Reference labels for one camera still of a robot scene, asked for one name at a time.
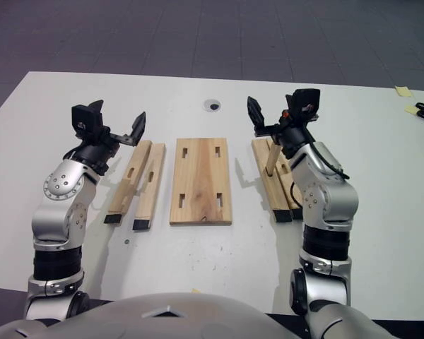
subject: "wood grain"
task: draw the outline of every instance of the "wood grain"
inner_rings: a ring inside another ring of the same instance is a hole
[[[144,175],[143,186],[135,212],[134,229],[142,230],[151,227],[155,204],[157,203],[162,169],[165,160],[165,144],[156,143],[151,146]]]
[[[267,145],[268,147],[272,147],[273,141],[270,138],[267,138]],[[289,209],[293,212],[294,219],[301,219],[302,213],[301,211],[295,211],[296,209],[300,209],[301,207],[297,205],[296,202],[292,199],[292,196],[290,196],[290,186],[293,183],[292,178],[292,171],[290,170],[289,162],[285,158],[283,153],[280,153],[278,156],[278,160],[275,164],[276,171],[278,173],[278,176],[280,178],[281,186],[283,187],[284,195],[286,197],[286,200],[289,205]],[[294,185],[293,194],[295,199],[297,199],[298,202],[302,201],[302,193],[300,189],[297,187],[297,185]]]
[[[135,147],[126,171],[114,194],[113,201],[108,209],[108,214],[127,213],[136,187],[139,184],[143,169],[149,156],[152,143],[149,140],[140,141]]]
[[[273,174],[270,177],[266,171],[266,164],[270,153],[267,140],[264,138],[253,139],[252,147],[257,163],[257,168],[261,175],[264,188],[266,189],[267,200],[269,201],[270,209],[275,215],[276,221],[291,221],[292,218],[289,212],[289,205],[285,198],[278,172],[273,171]]]
[[[170,224],[229,225],[226,139],[177,139],[175,159]]]

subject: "white table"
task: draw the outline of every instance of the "white table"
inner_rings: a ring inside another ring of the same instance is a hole
[[[44,178],[78,144],[71,106],[104,99],[104,123],[129,132],[146,110],[144,138],[167,145],[153,226],[131,231],[136,199],[121,227],[102,223],[132,149],[122,146],[98,185],[83,246],[91,297],[157,292],[232,297],[263,312],[291,314],[290,272],[298,267],[302,225],[276,224],[250,146],[246,100],[266,123],[296,88],[320,88],[310,131],[343,164],[360,207],[351,232],[353,306],[373,319],[424,320],[424,121],[404,111],[424,101],[394,89],[86,73],[29,73],[0,109],[0,287],[26,290],[33,271],[30,221]],[[217,99],[219,112],[203,103]],[[231,226],[168,223],[176,138],[226,137]]]

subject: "wooden stick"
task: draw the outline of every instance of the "wooden stick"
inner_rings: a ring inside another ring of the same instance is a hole
[[[252,147],[262,183],[266,189],[267,200],[269,201],[270,209],[273,211],[276,222],[292,221],[289,205],[277,171],[273,171],[271,177],[266,171],[266,164],[270,153],[266,139],[252,140]]]
[[[133,230],[147,230],[151,227],[164,160],[165,144],[156,143],[152,145],[147,162],[145,181],[136,207]]]
[[[267,159],[266,170],[269,177],[271,177],[273,174],[273,170],[275,169],[275,164],[278,161],[281,148],[283,147],[280,145],[276,145],[274,142],[272,142],[271,145],[269,145],[269,148],[270,148],[270,153],[269,153],[269,158]]]
[[[152,143],[149,140],[140,141],[127,165],[126,171],[114,194],[113,201],[105,217],[106,224],[119,224],[121,218],[127,213],[136,187],[139,184],[143,169],[149,156]]]
[[[271,139],[266,139],[267,145],[269,147],[273,147],[273,141]],[[294,182],[292,178],[292,171],[290,170],[289,162],[285,158],[283,153],[280,153],[278,156],[278,159],[275,164],[276,172],[278,173],[278,176],[280,178],[281,186],[283,187],[284,195],[286,197],[286,200],[288,201],[289,209],[293,215],[293,219],[303,219],[303,210],[302,208],[297,205],[294,200],[292,199],[292,196],[290,195],[290,186]],[[297,199],[298,202],[302,201],[302,194],[297,187],[297,185],[294,185],[293,194],[295,199]]]

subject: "sticky note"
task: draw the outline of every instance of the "sticky note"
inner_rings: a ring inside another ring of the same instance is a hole
[[[411,94],[408,87],[406,87],[406,86],[404,86],[404,87],[395,86],[395,88],[396,88],[397,94],[399,94],[401,97],[413,97],[413,94]]]
[[[413,115],[416,115],[416,112],[419,111],[417,107],[414,106],[405,106],[405,112],[411,113]]]

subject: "black rubber foot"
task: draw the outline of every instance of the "black rubber foot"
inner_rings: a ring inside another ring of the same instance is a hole
[[[121,222],[122,215],[120,214],[107,214],[105,216],[105,224],[119,224]]]
[[[289,210],[273,210],[276,222],[292,221],[292,216]]]
[[[149,230],[149,221],[150,220],[135,219],[132,229],[134,231]]]
[[[294,208],[290,210],[292,212],[292,218],[294,220],[303,220],[303,209],[302,208]]]

